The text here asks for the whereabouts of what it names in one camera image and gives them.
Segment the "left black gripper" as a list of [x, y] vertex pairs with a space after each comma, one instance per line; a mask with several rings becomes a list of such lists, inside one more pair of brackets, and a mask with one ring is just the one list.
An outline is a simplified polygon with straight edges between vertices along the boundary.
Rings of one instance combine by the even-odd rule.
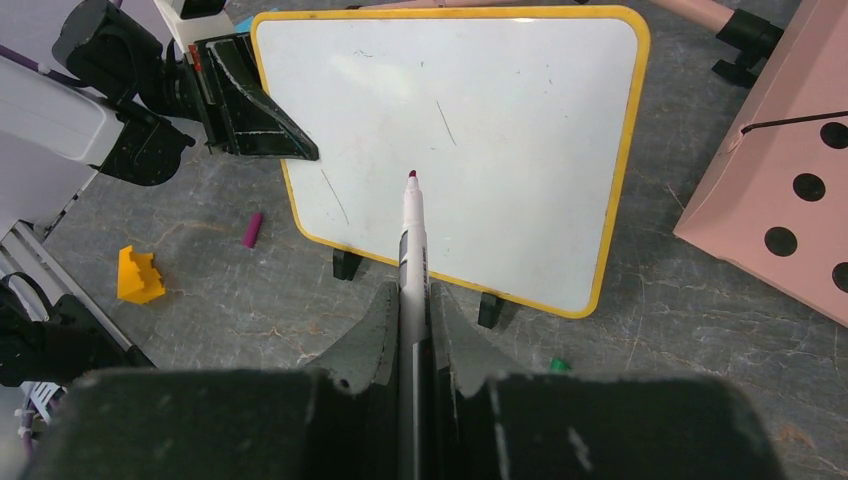
[[319, 159], [305, 131], [265, 92], [248, 36], [190, 43], [184, 59], [209, 149], [239, 156]]

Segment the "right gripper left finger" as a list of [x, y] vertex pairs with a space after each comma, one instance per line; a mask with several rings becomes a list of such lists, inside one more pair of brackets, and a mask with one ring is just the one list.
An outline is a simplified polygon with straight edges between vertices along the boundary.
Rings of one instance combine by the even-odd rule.
[[398, 288], [307, 365], [77, 382], [26, 479], [393, 479]]

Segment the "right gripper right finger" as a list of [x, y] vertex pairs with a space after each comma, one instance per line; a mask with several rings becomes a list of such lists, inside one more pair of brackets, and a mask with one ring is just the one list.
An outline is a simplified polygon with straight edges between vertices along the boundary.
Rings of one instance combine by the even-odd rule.
[[484, 338], [442, 283], [430, 314], [438, 479], [781, 479], [752, 403], [682, 372], [532, 372]]

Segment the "purple marker cap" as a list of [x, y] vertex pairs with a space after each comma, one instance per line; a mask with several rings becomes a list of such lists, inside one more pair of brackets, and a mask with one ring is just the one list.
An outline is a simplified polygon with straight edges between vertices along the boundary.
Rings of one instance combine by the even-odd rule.
[[251, 216], [242, 239], [242, 245], [246, 248], [253, 249], [255, 247], [263, 219], [264, 216], [261, 212], [256, 212]]

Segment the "purple whiteboard marker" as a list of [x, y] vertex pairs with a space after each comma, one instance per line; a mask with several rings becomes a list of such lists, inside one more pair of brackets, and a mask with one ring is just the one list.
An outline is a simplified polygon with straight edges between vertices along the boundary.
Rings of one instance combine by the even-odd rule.
[[429, 337], [429, 273], [423, 194], [417, 173], [409, 172], [399, 242], [398, 477], [420, 479], [422, 465], [422, 343]]

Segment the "yellow-framed whiteboard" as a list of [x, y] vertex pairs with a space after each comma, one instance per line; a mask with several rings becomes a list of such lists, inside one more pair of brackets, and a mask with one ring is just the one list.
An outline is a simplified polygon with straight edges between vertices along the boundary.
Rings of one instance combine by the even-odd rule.
[[276, 11], [251, 39], [264, 89], [318, 147], [281, 163], [305, 237], [396, 264], [415, 172], [433, 277], [596, 309], [649, 59], [639, 13]]

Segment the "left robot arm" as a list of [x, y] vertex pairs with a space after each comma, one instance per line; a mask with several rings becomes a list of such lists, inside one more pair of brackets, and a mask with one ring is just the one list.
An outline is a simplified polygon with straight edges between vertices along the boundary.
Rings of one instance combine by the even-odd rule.
[[315, 161], [221, 1], [1, 5], [1, 229], [52, 226], [96, 174], [150, 187], [199, 148]]

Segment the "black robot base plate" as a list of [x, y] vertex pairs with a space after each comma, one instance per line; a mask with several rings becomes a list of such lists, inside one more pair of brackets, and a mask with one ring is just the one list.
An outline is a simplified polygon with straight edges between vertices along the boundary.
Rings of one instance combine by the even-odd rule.
[[[32, 320], [11, 288], [15, 277], [36, 293], [45, 321]], [[1, 279], [1, 384], [52, 382], [69, 385], [84, 374], [108, 368], [152, 368], [154, 363], [135, 345], [123, 346], [71, 294], [53, 305], [40, 285], [23, 272]]]

